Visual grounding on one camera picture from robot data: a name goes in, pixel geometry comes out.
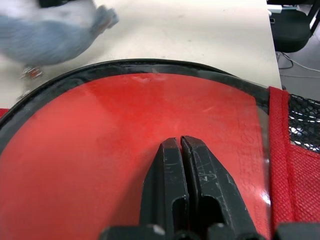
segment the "gray parrot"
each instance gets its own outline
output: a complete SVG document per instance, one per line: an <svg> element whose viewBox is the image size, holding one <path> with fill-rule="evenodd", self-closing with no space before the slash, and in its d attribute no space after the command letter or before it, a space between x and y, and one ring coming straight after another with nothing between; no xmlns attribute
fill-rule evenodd
<svg viewBox="0 0 320 240"><path fill-rule="evenodd" d="M118 21L113 9L96 8L93 0L48 8L41 8L38 0L2 0L0 54L24 64L24 74L37 77L41 66L76 58Z"/></svg>

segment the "table surface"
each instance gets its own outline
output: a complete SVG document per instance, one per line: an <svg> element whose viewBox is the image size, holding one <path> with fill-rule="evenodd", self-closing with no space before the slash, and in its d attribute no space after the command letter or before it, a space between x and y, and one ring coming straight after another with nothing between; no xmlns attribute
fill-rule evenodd
<svg viewBox="0 0 320 240"><path fill-rule="evenodd" d="M95 0L120 22L78 58L45 67L41 82L90 64L135 58L209 65L263 86L281 87L265 0ZM0 58L0 108L25 84L20 64Z"/></svg>

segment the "black office chair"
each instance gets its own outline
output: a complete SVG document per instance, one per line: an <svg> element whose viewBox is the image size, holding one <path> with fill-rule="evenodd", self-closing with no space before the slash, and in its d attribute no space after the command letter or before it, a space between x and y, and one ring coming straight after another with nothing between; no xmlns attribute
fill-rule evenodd
<svg viewBox="0 0 320 240"><path fill-rule="evenodd" d="M301 2L298 0L274 1L291 2L291 5ZM281 13L273 13L270 18L274 19L274 23L271 24L271 31L275 51L294 53L301 50L308 43L309 38L316 30L320 19L320 13L317 14L316 21L311 29L310 24L319 8L320 0L315 0L308 15L294 9L285 10L285 8Z"/></svg>
<svg viewBox="0 0 320 240"><path fill-rule="evenodd" d="M307 0L268 0L268 4L273 5L298 5L304 4Z"/></svg>

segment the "black plastic jaw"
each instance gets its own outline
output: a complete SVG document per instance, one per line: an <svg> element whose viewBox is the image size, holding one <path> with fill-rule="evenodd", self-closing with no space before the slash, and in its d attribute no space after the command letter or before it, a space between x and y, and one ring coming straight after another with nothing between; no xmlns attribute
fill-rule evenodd
<svg viewBox="0 0 320 240"><path fill-rule="evenodd" d="M205 143L183 136L181 146L175 138L161 143L143 183L139 226L109 227L100 240L264 240ZM274 239L289 240L288 228L294 225L280 226Z"/></svg>

